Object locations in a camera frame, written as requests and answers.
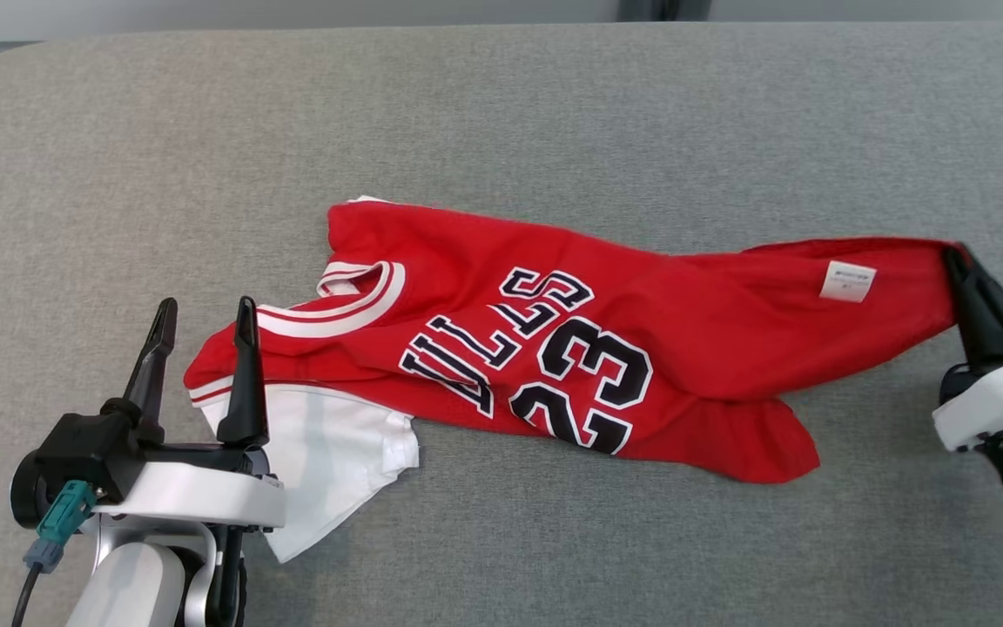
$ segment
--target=white fabric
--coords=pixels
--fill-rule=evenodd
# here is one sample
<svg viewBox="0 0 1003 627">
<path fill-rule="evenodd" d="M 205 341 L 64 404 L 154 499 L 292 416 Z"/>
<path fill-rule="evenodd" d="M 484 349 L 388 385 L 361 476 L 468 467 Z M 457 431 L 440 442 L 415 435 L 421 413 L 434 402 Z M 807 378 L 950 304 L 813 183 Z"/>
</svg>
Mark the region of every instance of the white fabric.
<svg viewBox="0 0 1003 627">
<path fill-rule="evenodd" d="M 231 393 L 200 408 L 219 428 Z M 362 504 L 419 464 L 411 416 L 349 393 L 296 384 L 266 385 L 270 472 L 286 487 L 286 527 L 266 540 L 282 563 L 319 543 Z"/>
</svg>

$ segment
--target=white tag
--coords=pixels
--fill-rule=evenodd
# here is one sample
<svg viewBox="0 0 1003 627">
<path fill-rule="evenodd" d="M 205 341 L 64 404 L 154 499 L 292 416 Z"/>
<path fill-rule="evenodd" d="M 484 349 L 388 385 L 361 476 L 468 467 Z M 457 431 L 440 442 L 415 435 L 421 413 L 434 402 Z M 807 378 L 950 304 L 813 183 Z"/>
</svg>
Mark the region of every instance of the white tag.
<svg viewBox="0 0 1003 627">
<path fill-rule="evenodd" d="M 822 282 L 819 298 L 862 302 L 869 294 L 869 287 L 873 286 L 876 275 L 875 267 L 831 261 L 830 266 L 827 266 L 827 279 Z"/>
</svg>

